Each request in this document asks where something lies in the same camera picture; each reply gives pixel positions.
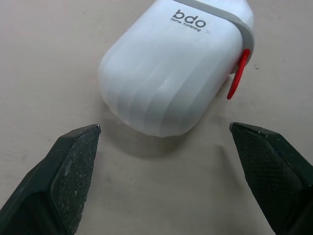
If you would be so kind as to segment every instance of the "beige table surface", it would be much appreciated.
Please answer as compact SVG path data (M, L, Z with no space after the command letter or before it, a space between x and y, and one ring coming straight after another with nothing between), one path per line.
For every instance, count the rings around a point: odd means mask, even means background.
M103 54L152 0L0 1L0 207L56 139L100 123L79 235L272 235L228 125L281 133L313 163L312 0L250 0L255 53L182 137L133 131L98 90Z

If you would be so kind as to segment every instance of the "gray band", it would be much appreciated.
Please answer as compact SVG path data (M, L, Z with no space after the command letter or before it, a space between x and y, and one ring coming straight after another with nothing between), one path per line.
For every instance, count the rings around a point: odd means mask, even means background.
M224 11L221 10L219 8L207 5L203 2L199 2L197 0L173 0L179 3L182 3L184 5L193 7L197 10L209 13L213 16L217 16L220 17L222 19L225 19L229 22L232 22L241 32L242 36L243 36L243 51L245 49L249 49L250 50L250 55L248 57L247 63L249 62L252 54L253 54L253 50L254 50L254 36L253 36L253 32L251 30L251 28L244 23L238 16L229 13L228 11ZM237 71L237 64L236 66L233 68L232 73L235 73Z

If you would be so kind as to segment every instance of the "white container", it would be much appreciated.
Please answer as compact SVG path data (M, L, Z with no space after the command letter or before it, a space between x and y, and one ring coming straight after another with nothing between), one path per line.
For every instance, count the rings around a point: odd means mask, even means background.
M252 28L246 0L157 0L103 57L102 97L135 130L181 135L252 52Z

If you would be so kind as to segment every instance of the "bdo logo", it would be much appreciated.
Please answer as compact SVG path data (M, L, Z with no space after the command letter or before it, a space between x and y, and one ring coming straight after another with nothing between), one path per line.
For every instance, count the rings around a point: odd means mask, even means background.
M173 15L173 18L176 18L176 19L183 19L185 20L186 23L189 23L189 24L193 24L195 22L195 20L198 18L198 16L187 16L185 17L185 14L181 12L181 10L178 10L175 15ZM206 26L206 22L205 21L196 21L195 22L195 25L198 27L198 28L203 28Z

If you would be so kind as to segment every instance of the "red clip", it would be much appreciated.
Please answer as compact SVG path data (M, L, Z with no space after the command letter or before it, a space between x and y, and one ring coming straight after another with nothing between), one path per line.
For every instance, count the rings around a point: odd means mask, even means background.
M235 74L233 83L231 84L227 99L231 99L233 97L233 95L235 94L235 91L239 85L241 76L243 75L243 72L244 72L246 62L248 60L249 55L250 55L250 50L245 49L241 58L240 58L240 61L238 63L238 69L237 69L237 72Z

